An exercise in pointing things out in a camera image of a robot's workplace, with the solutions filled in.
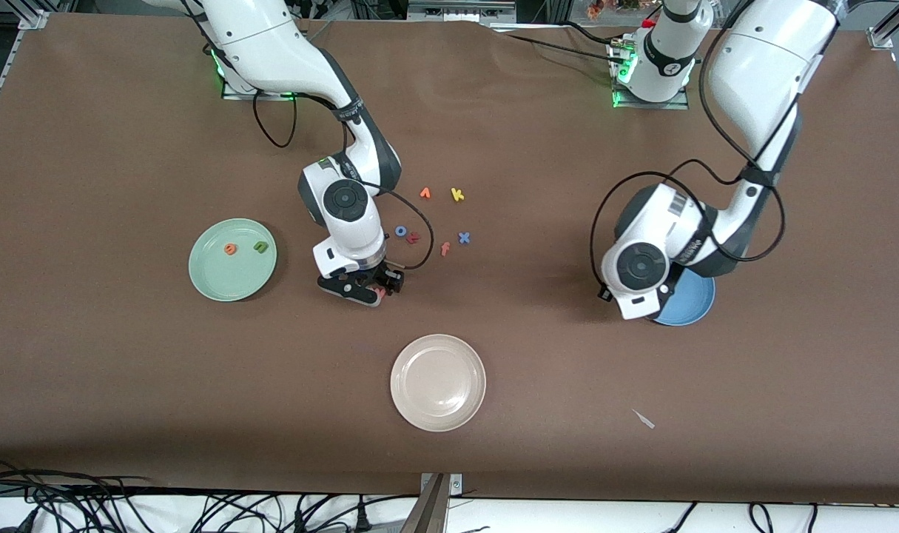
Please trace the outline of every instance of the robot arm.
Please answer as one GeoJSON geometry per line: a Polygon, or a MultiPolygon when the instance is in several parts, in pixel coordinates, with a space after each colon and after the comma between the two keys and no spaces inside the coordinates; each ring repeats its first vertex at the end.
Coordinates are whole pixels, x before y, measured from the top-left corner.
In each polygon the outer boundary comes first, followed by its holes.
{"type": "Polygon", "coordinates": [[[689,80],[696,51],[712,26],[709,0],[665,0],[656,26],[628,37],[636,54],[618,80],[643,101],[669,101],[689,80]]]}
{"type": "Polygon", "coordinates": [[[307,166],[297,189],[314,222],[330,237],[314,247],[318,286],[367,306],[399,292],[403,274],[384,264],[385,236],[374,199],[400,179],[400,160],[340,65],[298,31],[283,0],[145,0],[192,17],[223,75],[255,94],[293,93],[318,101],[344,124],[354,143],[307,166]]]}
{"type": "Polygon", "coordinates": [[[801,125],[798,95],[837,26],[834,13],[812,0],[755,0],[738,18],[709,80],[713,97],[755,154],[755,165],[740,173],[726,209],[702,205],[711,224],[692,199],[669,186],[636,193],[615,227],[617,243],[601,262],[607,290],[624,318],[658,313],[676,269],[705,277],[735,269],[729,255],[747,250],[801,125]]]}

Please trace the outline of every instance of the white floor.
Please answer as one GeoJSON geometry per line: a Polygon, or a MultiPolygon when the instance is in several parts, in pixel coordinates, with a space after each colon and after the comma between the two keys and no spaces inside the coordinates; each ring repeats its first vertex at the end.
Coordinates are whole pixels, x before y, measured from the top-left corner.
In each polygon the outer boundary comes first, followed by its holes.
{"type": "MultiPolygon", "coordinates": [[[[251,503],[260,497],[249,496],[242,502],[251,503]]],[[[308,503],[319,498],[308,497],[308,503]]],[[[135,505],[155,533],[186,533],[202,513],[203,496],[137,496],[135,505]]],[[[340,496],[331,500],[314,516],[309,526],[319,526],[324,520],[350,509],[357,502],[355,496],[340,496]]],[[[367,507],[372,523],[391,523],[404,520],[415,499],[391,500],[367,507]]],[[[279,505],[283,516],[293,515],[297,496],[282,496],[280,502],[270,500],[257,508],[277,523],[279,505]]],[[[146,530],[129,512],[121,507],[121,515],[131,533],[146,530]]],[[[573,500],[470,500],[450,502],[446,533],[467,533],[486,529],[487,533],[526,533],[533,531],[570,533],[663,533],[679,520],[688,503],[648,502],[573,502],[573,500]]],[[[775,533],[804,533],[807,530],[810,506],[769,505],[775,533]]],[[[33,509],[18,497],[0,498],[0,529],[18,526],[33,509]]],[[[80,513],[64,507],[64,515],[83,526],[80,513]]],[[[202,530],[216,531],[235,512],[219,513],[202,530]]],[[[354,525],[354,513],[344,518],[354,525]]],[[[230,532],[259,533],[259,520],[243,520],[230,526],[230,532]]],[[[56,533],[54,519],[39,514],[33,533],[56,533]]],[[[700,503],[689,516],[681,533],[756,533],[748,520],[744,503],[700,503]]],[[[821,506],[814,533],[899,533],[899,509],[872,506],[821,506]]]]}

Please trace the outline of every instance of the plate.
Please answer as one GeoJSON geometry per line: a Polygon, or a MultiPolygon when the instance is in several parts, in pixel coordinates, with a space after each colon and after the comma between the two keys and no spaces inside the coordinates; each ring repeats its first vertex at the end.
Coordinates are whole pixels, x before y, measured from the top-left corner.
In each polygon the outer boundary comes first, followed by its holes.
{"type": "Polygon", "coordinates": [[[485,367],[460,338],[428,335],[404,348],[391,372],[397,411],[428,432],[448,432],[470,421],[485,398],[485,367]]]}
{"type": "Polygon", "coordinates": [[[247,218],[232,218],[210,227],[192,245],[189,279],[203,296],[216,301],[248,298],[266,284],[275,270],[277,250],[265,226],[247,218]],[[259,253],[257,243],[269,245],[259,253]],[[232,255],[226,246],[235,247],[232,255]]]}
{"type": "Polygon", "coordinates": [[[713,308],[716,301],[716,280],[703,278],[692,270],[684,269],[676,282],[673,296],[653,320],[663,325],[689,325],[713,308]]]}

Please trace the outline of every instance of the light green plate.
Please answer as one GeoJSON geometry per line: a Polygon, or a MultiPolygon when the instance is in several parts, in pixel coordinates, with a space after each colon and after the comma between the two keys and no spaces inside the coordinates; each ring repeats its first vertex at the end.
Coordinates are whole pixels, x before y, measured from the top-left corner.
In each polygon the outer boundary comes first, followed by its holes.
{"type": "Polygon", "coordinates": [[[210,227],[189,253],[189,279],[203,296],[216,301],[248,298],[266,284],[275,270],[275,240],[265,226],[247,218],[233,218],[210,227]],[[256,243],[269,245],[264,253],[256,243]],[[226,254],[226,245],[236,250],[226,254]]]}

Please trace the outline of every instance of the beige plate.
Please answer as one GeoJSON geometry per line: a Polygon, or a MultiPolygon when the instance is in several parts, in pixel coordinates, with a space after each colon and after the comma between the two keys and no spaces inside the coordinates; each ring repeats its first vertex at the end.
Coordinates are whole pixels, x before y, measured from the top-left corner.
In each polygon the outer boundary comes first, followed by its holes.
{"type": "Polygon", "coordinates": [[[448,432],[479,411],[485,367],[472,346],[451,335],[417,338],[393,364],[391,395],[397,411],[417,428],[448,432]]]}

